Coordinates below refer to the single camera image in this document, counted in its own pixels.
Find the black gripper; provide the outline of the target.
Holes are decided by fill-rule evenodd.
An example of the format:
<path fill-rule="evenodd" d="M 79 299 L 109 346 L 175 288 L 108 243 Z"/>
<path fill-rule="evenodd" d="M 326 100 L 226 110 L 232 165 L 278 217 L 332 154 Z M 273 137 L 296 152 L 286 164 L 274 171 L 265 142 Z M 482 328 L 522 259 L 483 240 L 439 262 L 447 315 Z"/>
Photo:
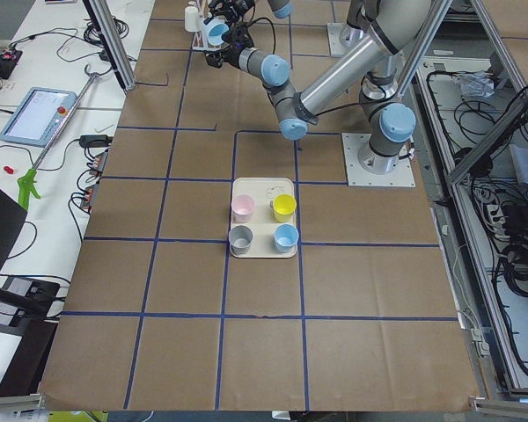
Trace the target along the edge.
<path fill-rule="evenodd" d="M 226 20 L 240 20 L 254 6 L 254 0 L 212 0 L 210 12 L 213 17 L 223 16 Z"/>
<path fill-rule="evenodd" d="M 252 37 L 248 24 L 234 24 L 222 35 L 222 40 L 228 45 L 224 49 L 224 60 L 230 65 L 238 66 L 242 51 L 252 47 Z"/>

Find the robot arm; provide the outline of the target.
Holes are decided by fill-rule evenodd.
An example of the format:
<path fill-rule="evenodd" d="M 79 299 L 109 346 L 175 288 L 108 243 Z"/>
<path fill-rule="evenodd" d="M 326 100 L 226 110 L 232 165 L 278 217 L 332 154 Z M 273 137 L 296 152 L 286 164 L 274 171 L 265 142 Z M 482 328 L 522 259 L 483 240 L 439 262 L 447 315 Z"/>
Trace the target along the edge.
<path fill-rule="evenodd" d="M 290 81 L 288 63 L 279 55 L 266 53 L 253 44 L 252 22 L 243 16 L 254 1 L 226 1 L 209 5 L 213 17 L 225 16 L 225 31 L 217 37 L 226 47 L 219 51 L 217 67 L 227 62 L 261 80 L 275 109 L 284 138 L 302 139 L 310 124 L 319 121 L 325 107 L 338 98 L 360 76 L 365 76 L 384 59 L 394 57 L 423 28 L 431 12 L 430 1 L 352 1 L 344 33 L 356 37 L 348 43 L 341 59 L 303 91 Z"/>
<path fill-rule="evenodd" d="M 255 5 L 254 0 L 212 0 L 208 7 L 212 17 L 223 16 L 227 21 L 238 22 Z M 289 0 L 268 0 L 268 5 L 279 19 L 288 17 L 293 9 Z"/>

